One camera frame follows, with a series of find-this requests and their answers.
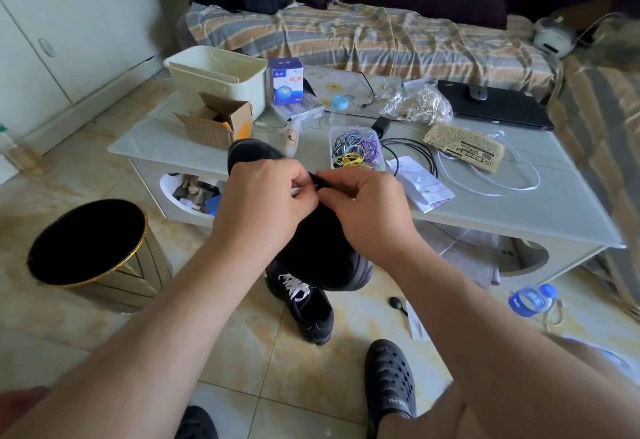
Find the hand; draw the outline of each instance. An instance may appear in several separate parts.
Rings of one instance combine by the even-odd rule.
[[[302,188],[296,197],[292,187]],[[262,270],[317,205],[316,188],[299,161],[239,162],[229,175],[211,238],[225,252],[251,256]]]
[[[409,250],[426,246],[413,226],[402,184],[368,167],[318,171],[333,189],[318,191],[342,224],[349,243],[386,271]]]

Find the computer mouse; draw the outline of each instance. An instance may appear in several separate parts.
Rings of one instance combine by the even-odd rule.
[[[469,85],[468,93],[471,100],[475,100],[476,102],[483,102],[486,100],[486,88],[481,87],[480,85]]]

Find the white cabinet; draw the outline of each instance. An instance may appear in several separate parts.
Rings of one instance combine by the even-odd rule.
[[[96,0],[1,1],[71,102],[127,70]]]
[[[0,4],[0,122],[25,136],[70,105]]]
[[[96,0],[128,68],[164,51],[172,39],[160,0]]]

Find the forearm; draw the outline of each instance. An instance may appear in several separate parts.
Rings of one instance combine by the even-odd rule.
[[[640,435],[634,397],[496,303],[424,242],[397,260],[390,273],[491,437],[537,438],[536,423],[558,437]]]
[[[260,272],[243,257],[205,244],[6,437],[173,437],[220,330]]]

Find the cardboard box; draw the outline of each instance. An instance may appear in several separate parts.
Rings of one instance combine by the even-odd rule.
[[[193,115],[174,113],[193,142],[228,149],[238,139],[253,135],[251,104],[200,92],[204,107]]]
[[[304,76],[302,63],[297,58],[269,60],[273,103],[286,105],[302,103]]]

